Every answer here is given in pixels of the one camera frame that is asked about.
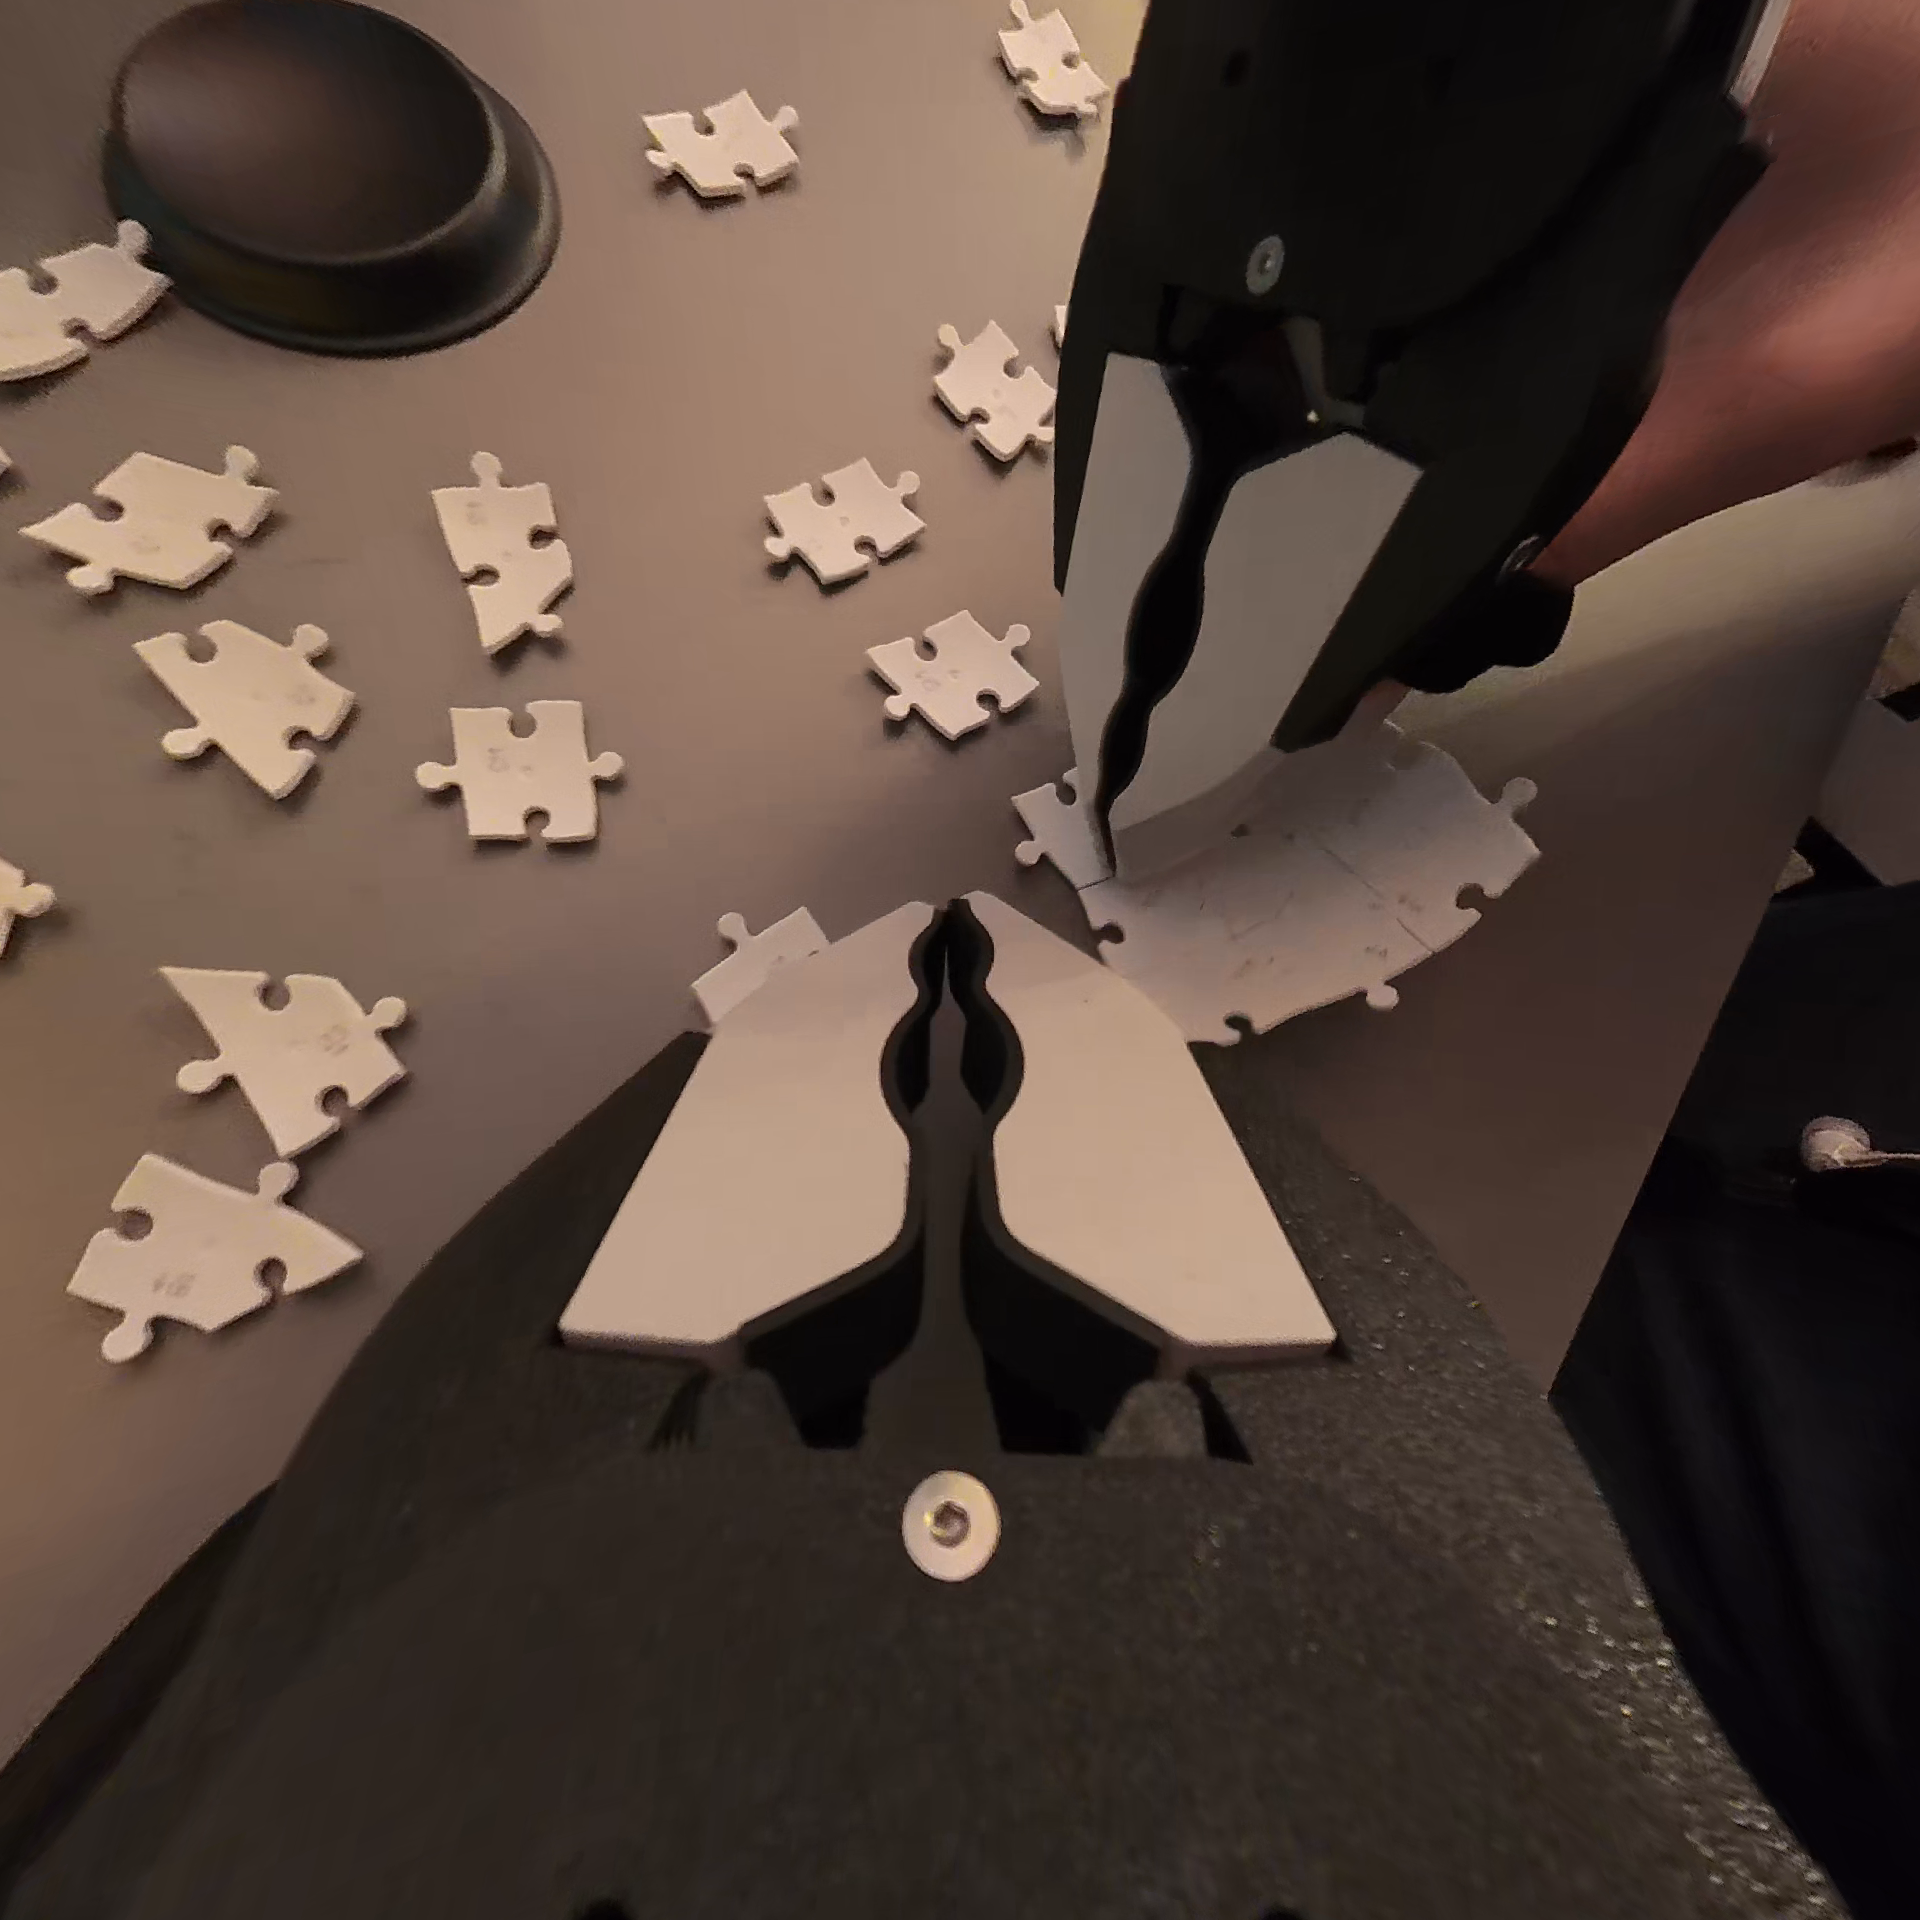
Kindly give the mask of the joined puzzle piece section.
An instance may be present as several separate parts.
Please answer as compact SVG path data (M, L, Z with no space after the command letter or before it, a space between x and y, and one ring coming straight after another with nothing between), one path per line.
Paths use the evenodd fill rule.
M1390 723L1301 754L1231 815L1224 839L1161 876L1097 850L1078 772L1014 795L1021 867L1074 889L1100 958L1191 1044L1237 1044L1347 999L1398 1004L1398 979L1479 920L1539 860L1535 781L1482 792Z

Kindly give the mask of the person's right hand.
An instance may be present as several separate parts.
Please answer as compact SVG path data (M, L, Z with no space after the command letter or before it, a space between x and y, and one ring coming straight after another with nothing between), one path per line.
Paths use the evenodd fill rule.
M1640 426L1537 578L1574 589L1914 433L1914 132L1780 141L1675 305Z

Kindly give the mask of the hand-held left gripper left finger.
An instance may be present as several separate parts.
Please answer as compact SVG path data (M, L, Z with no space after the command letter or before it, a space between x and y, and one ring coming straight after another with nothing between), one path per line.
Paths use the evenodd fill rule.
M946 913L909 902L792 958L715 1026L561 1312L569 1349L772 1380L813 1446L858 1443L922 1318Z

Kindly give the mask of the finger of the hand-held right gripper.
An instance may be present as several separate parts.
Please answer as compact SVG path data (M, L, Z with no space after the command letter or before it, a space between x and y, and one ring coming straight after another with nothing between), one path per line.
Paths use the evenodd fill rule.
M1063 589L1060 671L1076 792L1116 879L1179 860L1149 795L1157 714L1204 613L1204 402L1192 364L1111 354Z
M1143 883L1212 847L1271 781L1285 713L1420 478L1396 453L1337 434L1233 484L1192 655L1115 801L1116 876Z

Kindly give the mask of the white puzzle pieces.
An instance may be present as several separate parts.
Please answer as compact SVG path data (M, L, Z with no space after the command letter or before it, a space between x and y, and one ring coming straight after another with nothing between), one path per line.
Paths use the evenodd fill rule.
M79 1225L60 1153L124 1056L252 1113L230 1178L141 1155L67 1296L109 1366L363 1253L308 1160L474 1016L580 1046L643 934L760 843L818 880L885 815L895 628L1040 642L1050 476L934 393L938 325L1050 325L1098 139L992 49L1038 4L396 4L537 132L557 257L406 357L181 300L97 184L110 82L181 4L4 4L4 1277ZM843 781L839 798L830 797Z

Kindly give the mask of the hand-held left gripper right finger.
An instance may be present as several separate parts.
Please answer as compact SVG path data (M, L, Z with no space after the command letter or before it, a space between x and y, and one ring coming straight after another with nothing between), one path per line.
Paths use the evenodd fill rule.
M1337 1328L1181 1026L988 893L955 904L980 1114L963 1298L1002 1438L1093 1451L1155 1380L1332 1354Z

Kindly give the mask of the person's right forearm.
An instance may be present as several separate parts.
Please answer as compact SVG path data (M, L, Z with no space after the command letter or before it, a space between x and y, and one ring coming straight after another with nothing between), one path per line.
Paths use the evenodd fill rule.
M1917 441L1919 6L1789 4L1742 325L1767 490Z

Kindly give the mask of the black round ball stand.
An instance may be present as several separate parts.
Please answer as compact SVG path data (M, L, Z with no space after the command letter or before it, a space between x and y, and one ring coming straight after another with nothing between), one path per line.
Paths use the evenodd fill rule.
M474 339L563 240L518 108L368 4L193 4L149 28L113 76L102 184L188 308L327 358Z

